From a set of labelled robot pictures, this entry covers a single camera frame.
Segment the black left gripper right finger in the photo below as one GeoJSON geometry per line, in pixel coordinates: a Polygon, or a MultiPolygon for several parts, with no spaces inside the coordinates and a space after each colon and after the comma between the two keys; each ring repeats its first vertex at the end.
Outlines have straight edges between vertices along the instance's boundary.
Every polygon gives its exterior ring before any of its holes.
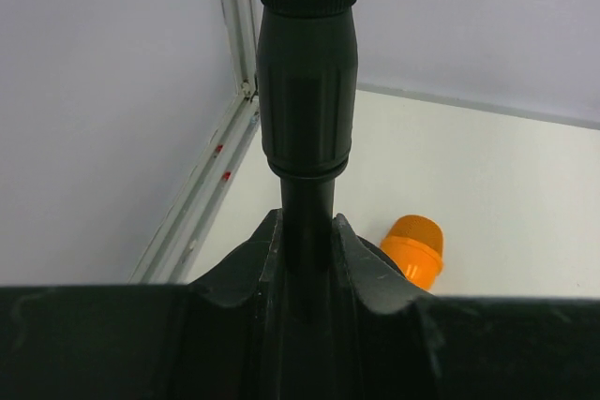
{"type": "Polygon", "coordinates": [[[332,222],[356,399],[595,399],[595,299],[443,297],[332,222]]]}

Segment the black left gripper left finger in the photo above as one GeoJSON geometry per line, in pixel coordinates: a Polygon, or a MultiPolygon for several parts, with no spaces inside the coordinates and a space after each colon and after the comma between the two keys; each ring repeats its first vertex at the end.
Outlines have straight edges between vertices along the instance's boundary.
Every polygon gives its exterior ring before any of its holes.
{"type": "Polygon", "coordinates": [[[189,284],[4,287],[5,399],[276,399],[280,214],[189,284]]]}

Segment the orange microphone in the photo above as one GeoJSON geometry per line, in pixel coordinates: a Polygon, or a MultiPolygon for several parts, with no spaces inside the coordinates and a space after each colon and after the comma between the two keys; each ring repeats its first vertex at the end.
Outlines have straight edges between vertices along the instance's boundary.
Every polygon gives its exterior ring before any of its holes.
{"type": "Polygon", "coordinates": [[[443,270],[443,232],[421,215],[399,218],[381,241],[381,250],[418,288],[430,290],[443,270]]]}

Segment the black microphone stand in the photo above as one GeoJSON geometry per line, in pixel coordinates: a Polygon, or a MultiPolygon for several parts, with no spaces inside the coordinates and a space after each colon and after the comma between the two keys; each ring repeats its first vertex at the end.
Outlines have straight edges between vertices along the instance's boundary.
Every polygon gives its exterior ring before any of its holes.
{"type": "Polygon", "coordinates": [[[356,1],[261,0],[262,148],[280,180],[288,302],[303,320],[327,304],[335,180],[352,146],[356,1]]]}

